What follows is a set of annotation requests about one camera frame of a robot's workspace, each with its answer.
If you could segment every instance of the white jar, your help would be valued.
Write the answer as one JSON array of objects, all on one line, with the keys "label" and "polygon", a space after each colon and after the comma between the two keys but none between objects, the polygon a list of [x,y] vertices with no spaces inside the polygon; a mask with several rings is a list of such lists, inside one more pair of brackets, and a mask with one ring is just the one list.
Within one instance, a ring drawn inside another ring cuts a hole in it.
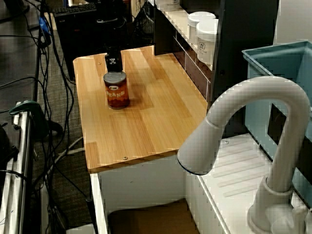
[{"label": "white jar", "polygon": [[198,36],[197,58],[207,65],[212,65],[214,62],[217,29],[217,19],[201,21],[196,26]]},{"label": "white jar", "polygon": [[201,21],[215,19],[215,15],[209,12],[198,11],[188,15],[187,24],[189,26],[189,40],[192,44],[197,44],[196,25]]},{"label": "white jar", "polygon": [[155,0],[159,11],[175,11],[180,8],[180,0]]}]

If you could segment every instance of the light blue container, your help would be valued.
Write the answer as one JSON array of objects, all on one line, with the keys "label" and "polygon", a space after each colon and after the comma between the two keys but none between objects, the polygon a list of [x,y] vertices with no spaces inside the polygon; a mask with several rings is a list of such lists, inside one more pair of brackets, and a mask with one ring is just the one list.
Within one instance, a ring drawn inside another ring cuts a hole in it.
[{"label": "light blue container", "polygon": [[[312,44],[308,41],[244,50],[248,61],[248,79],[278,76],[292,80],[307,93],[312,104]],[[256,101],[246,106],[245,125],[265,151],[274,157],[277,145],[268,135],[271,106],[274,104],[287,116],[287,107],[277,100]],[[312,121],[306,137],[312,141]],[[292,180],[301,196],[312,206],[312,185],[296,169]]]}]

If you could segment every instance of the wooden board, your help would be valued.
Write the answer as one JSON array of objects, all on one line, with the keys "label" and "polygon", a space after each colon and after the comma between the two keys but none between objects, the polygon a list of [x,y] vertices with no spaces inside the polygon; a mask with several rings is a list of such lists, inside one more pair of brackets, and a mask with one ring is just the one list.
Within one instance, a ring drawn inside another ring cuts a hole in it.
[{"label": "wooden board", "polygon": [[104,54],[74,60],[89,172],[170,156],[205,117],[207,102],[174,55],[153,48],[121,52],[130,97],[121,110],[107,104]]}]

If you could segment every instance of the beans can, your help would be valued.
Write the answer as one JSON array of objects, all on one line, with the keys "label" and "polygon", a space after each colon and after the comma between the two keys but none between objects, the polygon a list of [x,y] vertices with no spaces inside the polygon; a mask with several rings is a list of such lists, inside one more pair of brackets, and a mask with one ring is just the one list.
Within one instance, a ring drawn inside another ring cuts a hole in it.
[{"label": "beans can", "polygon": [[124,72],[108,72],[103,77],[108,106],[122,109],[129,105],[127,75]]}]

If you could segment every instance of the faucet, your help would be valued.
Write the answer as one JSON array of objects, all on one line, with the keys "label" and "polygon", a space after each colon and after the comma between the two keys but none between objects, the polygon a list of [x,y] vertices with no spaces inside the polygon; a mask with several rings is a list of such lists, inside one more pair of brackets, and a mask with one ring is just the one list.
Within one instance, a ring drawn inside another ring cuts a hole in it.
[{"label": "faucet", "polygon": [[310,101],[305,91],[289,79],[274,76],[245,80],[224,92],[207,116],[185,140],[177,153],[181,167],[205,175],[213,167],[226,124],[250,102],[278,99],[288,109],[287,120],[269,175],[263,177],[247,222],[256,234],[312,234],[305,223],[306,206],[293,208],[293,174],[310,119]]}]

